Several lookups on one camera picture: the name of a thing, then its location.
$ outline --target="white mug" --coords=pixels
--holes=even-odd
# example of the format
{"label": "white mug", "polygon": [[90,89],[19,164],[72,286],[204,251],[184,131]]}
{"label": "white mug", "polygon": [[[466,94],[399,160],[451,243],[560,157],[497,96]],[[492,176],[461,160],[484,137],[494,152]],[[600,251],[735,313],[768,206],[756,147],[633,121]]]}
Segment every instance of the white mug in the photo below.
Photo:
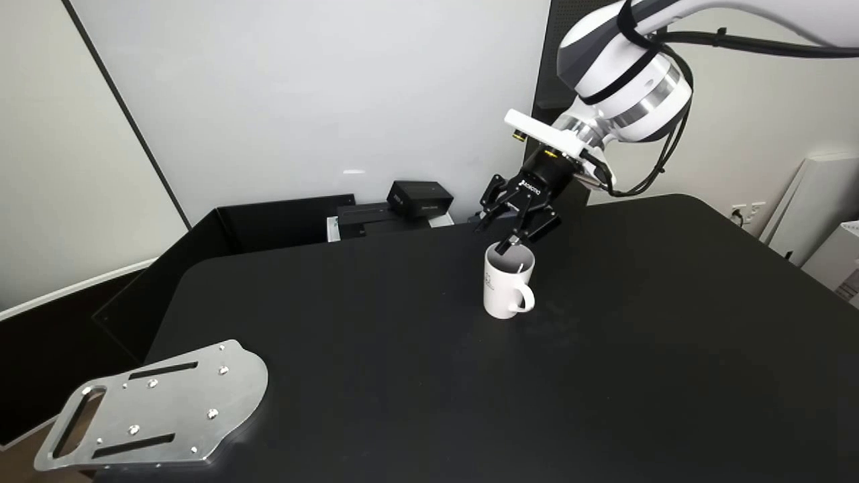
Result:
{"label": "white mug", "polygon": [[489,243],[484,255],[484,308],[494,320],[513,320],[537,305],[535,289],[528,286],[537,255],[515,243],[505,255],[498,243]]}

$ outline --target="mug handle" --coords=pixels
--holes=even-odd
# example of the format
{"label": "mug handle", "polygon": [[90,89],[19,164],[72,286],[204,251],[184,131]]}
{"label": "mug handle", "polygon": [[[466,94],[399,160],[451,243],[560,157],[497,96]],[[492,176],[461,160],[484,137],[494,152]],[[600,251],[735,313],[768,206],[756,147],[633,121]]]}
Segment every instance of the mug handle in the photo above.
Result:
{"label": "mug handle", "polygon": [[509,312],[528,313],[537,305],[535,289],[525,282],[515,282],[515,289],[521,292],[524,304],[509,304]]}

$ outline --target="metal bracket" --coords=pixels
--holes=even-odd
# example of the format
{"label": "metal bracket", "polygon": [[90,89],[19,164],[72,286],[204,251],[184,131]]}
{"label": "metal bracket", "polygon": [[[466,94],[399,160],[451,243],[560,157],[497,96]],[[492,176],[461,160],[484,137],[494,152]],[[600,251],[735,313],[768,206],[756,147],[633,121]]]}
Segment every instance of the metal bracket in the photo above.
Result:
{"label": "metal bracket", "polygon": [[[64,403],[35,469],[206,461],[258,411],[265,387],[265,361],[237,341],[94,378]],[[78,449],[56,454],[94,395],[101,399]]]}

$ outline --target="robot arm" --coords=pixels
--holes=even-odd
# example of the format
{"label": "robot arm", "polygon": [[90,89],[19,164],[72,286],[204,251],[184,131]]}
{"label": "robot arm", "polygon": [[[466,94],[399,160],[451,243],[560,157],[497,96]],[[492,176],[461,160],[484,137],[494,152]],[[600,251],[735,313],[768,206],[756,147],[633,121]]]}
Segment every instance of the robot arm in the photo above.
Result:
{"label": "robot arm", "polygon": [[568,29],[559,51],[559,77],[578,94],[578,101],[553,125],[515,111],[506,113],[505,121],[540,141],[540,149],[513,179],[494,176],[481,198],[481,221],[492,222],[502,211],[515,211],[519,222],[506,243],[535,242],[556,226],[551,200],[566,188],[568,176],[617,194],[610,164],[604,164],[606,141],[666,137],[653,176],[630,194],[647,190],[672,157],[677,131],[682,131],[693,104],[689,66],[653,37],[672,21],[706,7],[749,10],[821,49],[851,49],[837,51],[837,57],[859,57],[859,29],[853,26],[859,5],[851,0],[617,0],[598,7]]}

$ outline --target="black tabletop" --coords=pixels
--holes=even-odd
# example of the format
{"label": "black tabletop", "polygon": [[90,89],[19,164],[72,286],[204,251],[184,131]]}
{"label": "black tabletop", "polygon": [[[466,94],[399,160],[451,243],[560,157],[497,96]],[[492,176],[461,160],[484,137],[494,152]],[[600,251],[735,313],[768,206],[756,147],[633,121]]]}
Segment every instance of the black tabletop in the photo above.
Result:
{"label": "black tabletop", "polygon": [[857,312],[701,200],[566,222],[515,321],[481,308],[484,247],[464,226],[195,265],[151,359],[237,339],[270,387],[214,463],[143,481],[859,481]]}

